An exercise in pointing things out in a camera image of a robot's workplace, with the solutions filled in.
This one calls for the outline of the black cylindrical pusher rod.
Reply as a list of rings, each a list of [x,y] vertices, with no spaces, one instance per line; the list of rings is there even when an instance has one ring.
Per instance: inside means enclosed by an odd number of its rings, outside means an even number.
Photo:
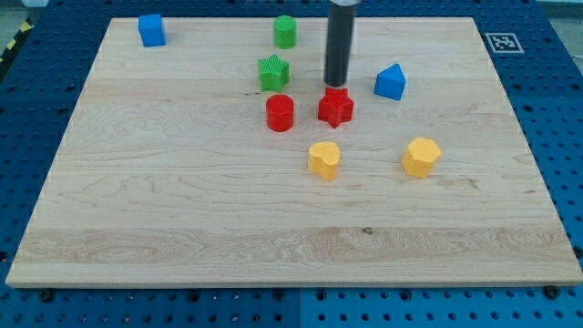
[[[329,4],[324,82],[331,87],[347,80],[350,61],[355,0],[332,0]]]

